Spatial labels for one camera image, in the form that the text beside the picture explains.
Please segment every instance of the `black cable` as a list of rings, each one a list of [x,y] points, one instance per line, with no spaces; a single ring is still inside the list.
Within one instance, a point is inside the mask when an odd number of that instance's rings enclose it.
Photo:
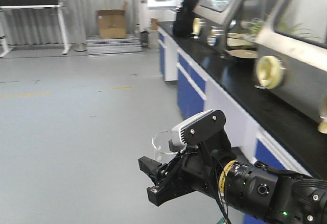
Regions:
[[[229,210],[228,210],[228,204],[226,204],[224,202],[224,199],[221,195],[221,192],[220,192],[220,189],[219,189],[219,182],[218,182],[218,175],[217,175],[217,169],[216,169],[216,166],[214,165],[214,170],[215,170],[215,176],[216,176],[216,183],[217,183],[217,189],[218,189],[218,195],[219,195],[219,199],[220,199],[220,202],[222,203],[223,207],[224,207],[224,210],[225,210],[225,206],[226,206],[226,215],[229,216]]]
[[[225,178],[227,178],[227,174],[226,174],[226,171],[225,171],[225,168],[224,166],[221,164],[220,161],[218,161],[220,167],[222,168],[222,172],[224,172],[224,176]],[[227,204],[227,191],[226,191],[226,184],[224,185],[224,197],[225,197],[225,202],[226,202],[226,208],[227,208],[227,216],[229,215],[229,209],[228,209],[228,204]]]
[[[201,145],[202,145],[202,146],[204,147],[204,149],[207,151],[207,155],[209,155],[209,154],[208,154],[208,149],[207,149],[205,143],[201,143]],[[212,184],[211,184],[211,181],[210,181],[210,179],[209,179],[209,176],[207,175],[206,168],[205,168],[205,164],[204,164],[204,160],[203,160],[203,158],[204,158],[204,153],[202,152],[201,148],[202,148],[202,147],[199,147],[199,152],[200,152],[200,154],[201,154],[201,158],[202,158],[201,163],[202,163],[202,168],[203,168],[203,174],[204,174],[205,180],[206,180],[206,182],[207,182],[208,188],[209,188],[209,190],[212,192],[212,194],[213,194],[213,196],[214,196],[214,199],[215,199],[215,201],[217,202],[217,204],[218,204],[218,206],[219,206],[219,209],[220,209],[221,213],[223,214],[223,216],[224,216],[224,218],[225,218],[225,220],[226,220],[226,224],[231,224],[231,222],[230,222],[230,220],[229,220],[229,217],[227,216],[227,214],[226,214],[226,212],[225,212],[225,209],[224,209],[222,203],[220,202],[220,199],[219,199],[219,196],[218,196],[218,192],[216,192],[216,191],[214,190],[214,188],[213,188],[213,186],[212,186]],[[213,164],[213,162],[212,162],[212,159],[211,159],[211,157],[209,157],[209,158],[210,158],[210,163],[211,163],[211,165],[212,165],[212,168],[214,168],[214,164]]]

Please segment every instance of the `metal rack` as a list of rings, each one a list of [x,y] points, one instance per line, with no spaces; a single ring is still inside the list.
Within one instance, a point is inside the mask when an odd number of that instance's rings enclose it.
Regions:
[[[65,21],[63,18],[62,7],[63,4],[59,5],[40,5],[40,6],[0,6],[0,10],[19,10],[19,9],[40,9],[40,8],[56,8],[57,15],[59,20],[60,32],[63,41],[64,50],[62,52],[63,55],[67,55],[69,50],[71,49],[72,45],[68,43],[68,36],[67,36],[67,29],[65,25]],[[6,36],[0,36],[1,44],[3,47],[3,52],[0,54],[0,57],[4,57],[9,52],[14,50],[14,47],[8,46]]]

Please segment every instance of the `corrugated metal wall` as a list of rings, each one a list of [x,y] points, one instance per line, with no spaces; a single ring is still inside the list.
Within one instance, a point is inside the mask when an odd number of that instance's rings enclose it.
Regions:
[[[85,43],[86,35],[98,34],[96,11],[121,9],[124,1],[129,2],[126,12],[127,31],[131,33],[134,30],[137,19],[135,0],[64,1],[66,7],[63,12],[70,43]],[[79,24],[78,14],[83,17],[84,26]],[[62,43],[56,9],[5,10],[0,14],[0,21],[9,44]]]

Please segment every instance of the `yellow floor marking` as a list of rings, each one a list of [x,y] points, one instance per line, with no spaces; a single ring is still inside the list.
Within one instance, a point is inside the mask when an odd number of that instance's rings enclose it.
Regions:
[[[115,87],[115,88],[111,88],[110,90],[122,90],[122,89],[131,89],[131,86],[125,86],[125,87]]]
[[[0,95],[0,98],[12,98],[12,97],[26,97],[29,98],[31,96],[36,95],[50,95],[52,92],[43,92],[43,93],[27,93],[27,94],[15,94],[15,95]]]

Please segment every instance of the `green led light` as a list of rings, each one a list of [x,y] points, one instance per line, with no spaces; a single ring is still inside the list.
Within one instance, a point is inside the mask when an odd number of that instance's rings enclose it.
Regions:
[[[283,210],[279,210],[278,212],[281,213],[281,214],[283,214],[283,215],[285,215],[285,216],[288,215],[288,213],[286,211],[283,211]]]

